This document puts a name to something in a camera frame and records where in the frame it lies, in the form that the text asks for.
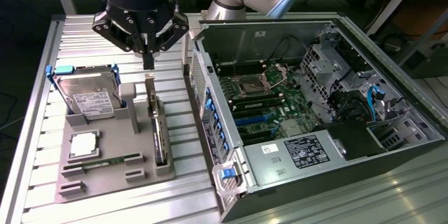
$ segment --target cable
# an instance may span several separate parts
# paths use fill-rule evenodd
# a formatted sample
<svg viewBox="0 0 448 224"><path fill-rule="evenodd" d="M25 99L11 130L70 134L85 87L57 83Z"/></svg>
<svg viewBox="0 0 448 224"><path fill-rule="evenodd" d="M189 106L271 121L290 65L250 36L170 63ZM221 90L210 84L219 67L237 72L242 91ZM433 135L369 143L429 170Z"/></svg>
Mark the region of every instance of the cable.
<svg viewBox="0 0 448 224"><path fill-rule="evenodd" d="M25 28L23 26L13 23L10 20L7 20L6 18L0 17L0 19L3 19L7 23L10 23L14 27L19 27L21 29L23 29L26 32L31 33L33 35L37 35L38 37L43 38L43 39L47 39L46 36L35 33L34 31L30 31L27 28Z"/></svg>
<svg viewBox="0 0 448 224"><path fill-rule="evenodd" d="M11 38L11 36L13 36L13 33L15 32L14 30L14 24L6 19L6 18L2 18L0 17L0 20L3 20L6 23L9 23L10 25L11 25L11 30L10 30L10 32L9 32L9 35L5 37L5 38L2 38L0 39L0 41L6 41L6 40L9 40L10 38Z"/></svg>
<svg viewBox="0 0 448 224"><path fill-rule="evenodd" d="M0 132L0 141L2 141L2 138L9 138L9 139L18 141L18 138L15 138L14 136L10 136L7 133L3 133L3 132Z"/></svg>
<svg viewBox="0 0 448 224"><path fill-rule="evenodd" d="M441 81L439 77L437 77L437 79L441 82L441 85L443 85L448 89L448 86Z"/></svg>
<svg viewBox="0 0 448 224"><path fill-rule="evenodd" d="M33 13L35 14L39 18L42 18L45 21L51 22L51 20L49 18L46 18L41 13L38 13L35 10L33 10L29 7L29 4L26 2L22 2L21 0L15 0L18 3L21 3L23 5L23 7Z"/></svg>
<svg viewBox="0 0 448 224"><path fill-rule="evenodd" d="M350 68L347 73L343 75L343 77L337 82L334 82L334 84L330 87L330 93L331 93L334 87L337 87L337 85L347 78L347 76L350 75L351 72L353 72L353 68Z"/></svg>
<svg viewBox="0 0 448 224"><path fill-rule="evenodd" d="M9 123L7 125L5 125L5 126L2 126L0 127L0 130L3 130L6 127L9 127L10 125L13 125L13 124L15 124L17 122L19 122L22 119L25 119L26 117L22 117L22 118L19 118L19 119L17 119L17 120L14 120L11 123Z"/></svg>
<svg viewBox="0 0 448 224"><path fill-rule="evenodd" d="M382 14L382 12L383 12L383 10L385 10L385 8L386 8L386 3L387 3L387 2L383 3L383 6L382 6L382 8L381 8L381 11L379 11L379 13L377 14L377 17L374 18L373 22L371 22L369 25L365 25L363 30L367 30L367 29L374 25L374 23L375 23L378 17L381 16L381 14Z"/></svg>
<svg viewBox="0 0 448 224"><path fill-rule="evenodd" d="M10 97L10 98L14 99L13 106L11 106L10 111L9 111L9 114L7 114L7 118L5 119L5 122L0 124L0 127L2 127L2 126L5 126L5 125L9 123L9 121L10 121L13 110L14 110L17 104L18 104L18 98L17 98L14 95L11 95L11 94L6 94L6 93L2 93L2 92L0 92L0 94L5 95L6 97Z"/></svg>
<svg viewBox="0 0 448 224"><path fill-rule="evenodd" d="M390 104L390 101L386 101L386 103L385 103L385 121L389 119L387 117L389 117L389 115L387 115L387 113L389 113L389 104Z"/></svg>
<svg viewBox="0 0 448 224"><path fill-rule="evenodd" d="M333 109L329 109L326 108L325 106L322 106L319 103L311 101L314 105L317 105L318 107L323 108L325 110L329 110L329 111L337 111L337 110L333 110Z"/></svg>
<svg viewBox="0 0 448 224"><path fill-rule="evenodd" d="M427 85L429 85L429 88L433 90L433 92L434 92L434 94L437 95L437 97L439 98L439 100L441 100L441 102L442 102L442 104L443 104L443 106L448 109L448 106L446 105L446 103L443 102L443 99L441 98L441 96L438 95L438 93L437 93L437 91L435 91L435 89L433 88L433 86L430 85L430 82L426 80L426 79L423 79L423 81L427 83Z"/></svg>
<svg viewBox="0 0 448 224"><path fill-rule="evenodd" d="M377 114L375 114L375 108L374 108L374 99L373 99L373 91L377 91L382 94L385 94L385 91L381 89L379 86L371 86L370 90L367 91L367 104L373 111L374 121L377 121Z"/></svg>
<svg viewBox="0 0 448 224"><path fill-rule="evenodd" d="M277 51L278 51L278 48L279 48L282 42L283 42L286 39L295 39L295 40L299 42L299 44L303 46L303 48L306 49L306 51L309 52L309 47L307 47L307 45L305 44L305 42L303 42L295 35L290 34L290 35L286 35L286 36L282 38L282 40L279 41L278 45L277 45L275 48L274 48L273 54L271 54L270 57L266 59L267 62L269 62L269 61L273 59L273 57L275 56L275 53L277 53ZM291 40L289 41L289 47L287 47L287 50L286 50L285 54L289 52L290 47L291 47Z"/></svg>
<svg viewBox="0 0 448 224"><path fill-rule="evenodd" d="M341 1L341 0L337 0L343 6L346 6L346 4Z"/></svg>

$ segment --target aluminum extrusion table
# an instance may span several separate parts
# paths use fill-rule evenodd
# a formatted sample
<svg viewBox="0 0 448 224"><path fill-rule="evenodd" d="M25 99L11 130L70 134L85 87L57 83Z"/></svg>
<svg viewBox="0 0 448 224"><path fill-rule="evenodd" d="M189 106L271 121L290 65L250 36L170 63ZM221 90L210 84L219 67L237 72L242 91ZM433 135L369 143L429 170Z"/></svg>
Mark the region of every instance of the aluminum extrusion table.
<svg viewBox="0 0 448 224"><path fill-rule="evenodd" d="M91 30L94 16L67 16L50 28L25 128L19 140L0 223L219 223L219 207L194 126L178 43L162 53L157 70ZM118 63L123 82L146 99L145 74L154 72L167 103L177 178L69 204L55 204L66 104L45 77L45 66ZM448 145L393 172L245 217L234 223L443 223L448 221Z"/></svg>

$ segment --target floor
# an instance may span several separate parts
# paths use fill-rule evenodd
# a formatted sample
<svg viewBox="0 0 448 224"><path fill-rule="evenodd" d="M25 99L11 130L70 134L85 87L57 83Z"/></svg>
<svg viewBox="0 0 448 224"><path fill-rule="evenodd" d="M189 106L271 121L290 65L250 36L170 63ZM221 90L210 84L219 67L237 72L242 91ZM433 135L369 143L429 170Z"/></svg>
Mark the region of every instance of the floor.
<svg viewBox="0 0 448 224"><path fill-rule="evenodd" d="M181 0L182 12L199 12L213 0ZM105 9L105 0L74 0L79 14ZM294 12L345 12L363 27L382 0L298 0ZM7 182L34 79L53 14L65 13L59 0L0 0L0 195Z"/></svg>

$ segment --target black cable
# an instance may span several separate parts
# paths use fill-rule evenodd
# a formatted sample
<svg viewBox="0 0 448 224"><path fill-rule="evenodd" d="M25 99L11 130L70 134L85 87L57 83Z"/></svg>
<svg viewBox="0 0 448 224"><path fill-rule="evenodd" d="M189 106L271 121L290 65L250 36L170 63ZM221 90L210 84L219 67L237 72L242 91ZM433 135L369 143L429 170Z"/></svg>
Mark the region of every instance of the black cable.
<svg viewBox="0 0 448 224"><path fill-rule="evenodd" d="M10 110L9 110L7 118L5 119L3 123L0 124L0 127L2 127L9 123L9 121L11 119L13 110L17 107L17 104L18 104L18 98L14 95L6 94L6 93L2 93L2 92L0 92L0 95L5 95L6 97L10 97L10 98L14 99L13 106L10 107Z"/></svg>
<svg viewBox="0 0 448 224"><path fill-rule="evenodd" d="M0 132L0 139L2 138L9 138L9 139L13 139L13 140L18 141L17 137L14 137L14 136L9 135L7 133L3 133L3 132Z"/></svg>
<svg viewBox="0 0 448 224"><path fill-rule="evenodd" d="M426 79L423 79L423 81L429 84L429 88L433 90L434 94L435 94L437 97L439 98L439 100L441 100L443 106L448 109L448 106L447 106L446 103L443 102L443 99L441 98L441 96L438 95L437 91L435 91L434 88L431 87L430 82L429 82Z"/></svg>
<svg viewBox="0 0 448 224"><path fill-rule="evenodd" d="M387 17L386 21L383 22L382 26L379 27L378 31L375 32L375 34L371 35L371 38L374 40L377 39L377 37L379 36L379 34L382 34L383 30L386 29L386 27L389 26L389 24L393 22L393 20L398 16L399 12L402 11L403 6L407 5L409 2L410 2L410 0L402 0L402 2L399 3L398 7L393 11L391 15Z"/></svg>
<svg viewBox="0 0 448 224"><path fill-rule="evenodd" d="M41 13L38 13L35 10L33 10L29 7L29 4L21 0L15 0L18 3L21 3L23 5L23 7L33 13L35 14L39 18L42 18L45 21L51 22L51 20L49 18L46 18Z"/></svg>
<svg viewBox="0 0 448 224"><path fill-rule="evenodd" d="M374 25L375 21L378 20L378 17L381 16L381 13L383 12L383 10L385 10L385 8L386 8L386 4L387 4L387 0L385 0L383 6L382 6L382 8L381 8L381 11L379 11L379 13L377 14L377 17L374 18L373 22L369 23L369 22L370 22L370 19L371 19L373 17L371 17L371 18L369 19L369 21L366 22L365 27L363 27L363 30L369 29L369 28Z"/></svg>
<svg viewBox="0 0 448 224"><path fill-rule="evenodd" d="M317 105L318 107L321 107L322 109L327 110L327 111L337 111L337 110L333 110L333 109L329 109L326 108L325 106L322 106L319 103L311 101L314 105Z"/></svg>
<svg viewBox="0 0 448 224"><path fill-rule="evenodd" d="M390 104L390 101L386 101L385 103L385 121L387 120L387 113L389 113L389 104Z"/></svg>
<svg viewBox="0 0 448 224"><path fill-rule="evenodd" d="M22 30L25 30L26 32L31 33L33 35L37 35L38 37L43 38L43 39L47 39L46 36L35 33L34 31L29 30L27 28L25 28L23 26L13 23L10 20L7 20L6 18L0 17L0 19L3 19L6 22L9 22L14 27L19 27Z"/></svg>
<svg viewBox="0 0 448 224"><path fill-rule="evenodd" d="M437 79L441 82L441 85L443 85L448 89L448 86L441 81L439 77L437 77Z"/></svg>
<svg viewBox="0 0 448 224"><path fill-rule="evenodd" d="M10 26L11 26L11 30L10 30L10 32L9 32L9 34L7 34L7 36L6 36L5 38L0 39L0 42L2 42L2 41L6 41L6 40L9 40L9 39L11 38L13 33L15 32L15 31L14 31L14 30L15 30L15 29L14 29L15 27L14 27L14 24L13 24L7 19L5 19L5 18L0 17L0 20L3 20L3 21L5 21L6 23L9 23Z"/></svg>
<svg viewBox="0 0 448 224"><path fill-rule="evenodd" d="M346 4L341 1L341 0L337 0L343 6L346 6Z"/></svg>
<svg viewBox="0 0 448 224"><path fill-rule="evenodd" d="M266 59L266 62L269 62L269 61L273 59L273 57L275 56L275 52L278 51L278 48L279 48L282 42L283 42L286 39L289 39L290 36L291 36L291 35L287 35L287 36L285 36L285 37L281 39L278 45L277 45L275 48L274 48L274 51L273 51L270 57Z"/></svg>
<svg viewBox="0 0 448 224"><path fill-rule="evenodd" d="M302 43L302 40L301 40L295 35L293 35L293 34L286 35L286 36L282 38L282 40L279 41L278 45L275 46L274 51L273 51L273 54L271 54L270 57L266 59L266 61L270 61L270 60L273 59L273 57L275 56L275 52L278 51L278 48L279 48L282 42L283 42L286 39L295 39L299 43ZM290 44L289 44L289 47L287 47L287 50L286 50L285 54L290 51L291 40L289 41L289 43L290 43Z"/></svg>
<svg viewBox="0 0 448 224"><path fill-rule="evenodd" d="M334 82L334 84L330 87L330 93L331 93L334 87L337 87L337 85L347 78L347 76L350 75L351 72L353 72L353 68L350 68L347 73L343 75L343 77Z"/></svg>

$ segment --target warning sticker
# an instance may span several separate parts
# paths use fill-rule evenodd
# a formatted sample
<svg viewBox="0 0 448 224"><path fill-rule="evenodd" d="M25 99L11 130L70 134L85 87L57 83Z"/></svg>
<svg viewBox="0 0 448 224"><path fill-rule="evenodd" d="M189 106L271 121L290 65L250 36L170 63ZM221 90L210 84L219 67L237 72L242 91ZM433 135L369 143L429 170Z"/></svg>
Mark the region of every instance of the warning sticker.
<svg viewBox="0 0 448 224"><path fill-rule="evenodd" d="M74 94L74 98L79 109L86 116L114 112L114 107L107 92Z"/></svg>
<svg viewBox="0 0 448 224"><path fill-rule="evenodd" d="M278 152L279 148L277 144L269 144L269 145L262 146L262 150L263 150L263 153L267 154L271 152Z"/></svg>
<svg viewBox="0 0 448 224"><path fill-rule="evenodd" d="M330 161L317 135L289 140L285 143L298 168L307 168Z"/></svg>

